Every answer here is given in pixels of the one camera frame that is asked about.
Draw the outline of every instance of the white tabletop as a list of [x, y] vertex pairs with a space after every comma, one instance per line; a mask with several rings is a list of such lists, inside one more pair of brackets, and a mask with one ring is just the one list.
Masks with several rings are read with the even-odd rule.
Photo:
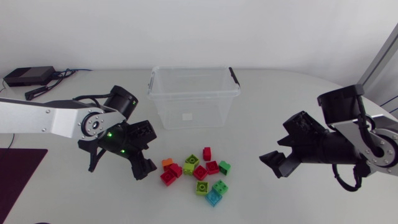
[[[93, 173], [89, 154], [72, 139], [46, 134], [18, 134], [15, 148], [47, 148], [32, 178], [5, 223], [394, 223], [398, 178], [375, 173], [350, 193], [335, 180], [331, 165], [301, 164], [288, 178], [278, 179], [259, 156], [278, 150], [287, 135], [282, 123], [307, 111], [324, 124], [317, 96], [339, 88], [325, 80], [275, 70], [237, 70], [242, 93], [234, 99], [223, 128], [165, 130], [154, 103], [146, 97], [149, 70], [78, 72], [38, 102], [108, 93], [120, 85], [139, 99], [130, 123], [148, 119], [157, 139], [145, 151], [158, 169], [136, 181], [127, 159], [107, 152]], [[1, 97], [23, 99], [34, 87], [11, 88]], [[368, 114], [385, 113], [365, 100]], [[10, 134], [0, 135], [4, 142]], [[196, 179], [183, 175], [166, 187], [160, 180], [161, 160], [183, 165], [186, 157], [201, 158], [205, 146], [212, 159], [231, 164], [231, 173], [209, 175], [229, 187], [213, 208], [195, 194]], [[352, 166], [339, 166], [353, 184]]]

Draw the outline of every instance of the light blue lego brick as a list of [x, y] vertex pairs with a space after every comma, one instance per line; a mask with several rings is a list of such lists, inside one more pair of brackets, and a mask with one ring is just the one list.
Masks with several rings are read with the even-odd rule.
[[211, 206], [216, 206], [218, 202], [223, 198], [217, 191], [211, 190], [206, 196], [206, 200], [210, 203]]

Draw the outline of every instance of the clear plastic storage bin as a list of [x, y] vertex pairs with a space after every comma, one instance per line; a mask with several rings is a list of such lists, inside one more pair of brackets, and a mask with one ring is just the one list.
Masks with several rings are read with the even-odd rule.
[[147, 92], [165, 129], [221, 127], [240, 93], [228, 67], [155, 67]]

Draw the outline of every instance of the green lego brick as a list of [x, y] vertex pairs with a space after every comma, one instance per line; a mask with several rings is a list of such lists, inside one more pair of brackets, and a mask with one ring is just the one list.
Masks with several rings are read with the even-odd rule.
[[215, 184], [213, 184], [213, 190], [215, 190], [220, 195], [223, 195], [228, 190], [228, 186], [222, 180], [219, 180]]
[[193, 165], [195, 165], [195, 167], [197, 166], [197, 165], [199, 165], [199, 159], [195, 156], [195, 155], [191, 155], [190, 157], [188, 157], [186, 160], [185, 160], [185, 162], [186, 163], [191, 163], [191, 164], [193, 164]]
[[209, 192], [209, 182], [197, 181], [197, 195], [205, 196]]
[[229, 171], [231, 170], [231, 165], [226, 163], [225, 161], [221, 161], [218, 164], [218, 168], [220, 168], [220, 172], [223, 173], [224, 175], [228, 175]]
[[190, 164], [190, 163], [185, 163], [184, 167], [182, 168], [183, 173], [187, 175], [193, 175], [193, 170], [195, 168], [195, 165]]

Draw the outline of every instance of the black cable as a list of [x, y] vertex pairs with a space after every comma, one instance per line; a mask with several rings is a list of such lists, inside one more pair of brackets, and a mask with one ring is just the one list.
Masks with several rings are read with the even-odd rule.
[[394, 99], [395, 99], [395, 98], [397, 98], [397, 97], [398, 97], [398, 96], [391, 98], [389, 101], [387, 101], [387, 102], [383, 103], [383, 104], [382, 104], [382, 105], [380, 105], [380, 106], [384, 106], [384, 105], [386, 105], [386, 104], [390, 103], [392, 100], [394, 100]]
[[394, 112], [394, 111], [396, 111], [396, 110], [398, 110], [398, 108], [393, 109], [393, 110], [390, 111], [389, 113], [392, 113], [392, 112]]
[[10, 145], [7, 147], [6, 151], [2, 154], [1, 158], [0, 158], [0, 162], [5, 158], [6, 154], [8, 153], [8, 151], [10, 150], [12, 144], [14, 143], [14, 139], [15, 139], [15, 134], [12, 134], [12, 140]]
[[366, 115], [367, 120], [371, 123], [371, 130], [376, 128], [376, 122], [374, 122], [373, 118], [370, 115]]
[[33, 100], [34, 98], [37, 98], [37, 97], [39, 97], [39, 96], [41, 96], [43, 94], [48, 93], [50, 90], [52, 90], [54, 87], [56, 87], [59, 83], [61, 83], [64, 79], [66, 79], [66, 78], [70, 77], [71, 75], [73, 75], [74, 73], [76, 73], [78, 71], [82, 71], [82, 70], [84, 70], [84, 71], [92, 71], [90, 69], [82, 69], [82, 68], [69, 69], [68, 68], [68, 69], [66, 69], [65, 71], [62, 71], [62, 72], [54, 72], [52, 74], [52, 79], [53, 80], [57, 80], [57, 82], [54, 85], [52, 85], [52, 86], [48, 86], [45, 91], [43, 91], [41, 93], [38, 93], [37, 95], [33, 96], [29, 100]]
[[105, 95], [85, 95], [85, 96], [75, 97], [75, 98], [73, 98], [73, 100], [80, 101], [80, 100], [90, 99], [90, 100], [95, 102], [95, 105], [98, 108], [101, 108], [100, 103], [96, 99], [109, 98], [109, 97], [111, 97], [113, 95], [114, 95], [114, 93], [109, 93], [109, 94], [105, 94]]
[[2, 89], [0, 90], [0, 93], [6, 89], [6, 86], [4, 85], [4, 80], [2, 80]]
[[373, 154], [377, 154], [376, 151], [376, 146], [374, 145], [374, 142], [371, 138], [371, 135], [368, 131], [369, 125], [367, 124], [367, 119], [366, 119], [366, 112], [365, 112], [365, 107], [363, 105], [362, 97], [357, 96], [356, 97], [357, 102], [358, 102], [358, 108], [359, 108], [359, 115], [358, 115], [358, 126], [359, 126], [359, 132], [361, 133], [362, 140], [365, 142], [367, 147], [369, 147]]
[[358, 189], [361, 188], [362, 186], [362, 177], [360, 177], [354, 167], [353, 171], [354, 171], [354, 179], [355, 179], [355, 186], [351, 186], [348, 185], [345, 181], [343, 181], [343, 179], [340, 177], [338, 171], [337, 171], [337, 164], [332, 164], [331, 168], [333, 170], [333, 173], [335, 175], [336, 180], [338, 181], [338, 183], [347, 191], [349, 192], [355, 192]]
[[92, 101], [94, 101], [94, 103], [95, 103], [95, 105], [98, 107], [98, 108], [101, 108], [101, 105], [100, 105], [100, 103], [98, 102], [98, 100], [96, 100], [95, 98], [90, 98]]
[[79, 100], [92, 99], [92, 98], [101, 99], [101, 98], [109, 98], [109, 97], [111, 97], [113, 95], [114, 95], [114, 93], [108, 93], [108, 94], [105, 94], [105, 95], [85, 95], [85, 96], [75, 97], [75, 98], [73, 98], [73, 100], [79, 101]]

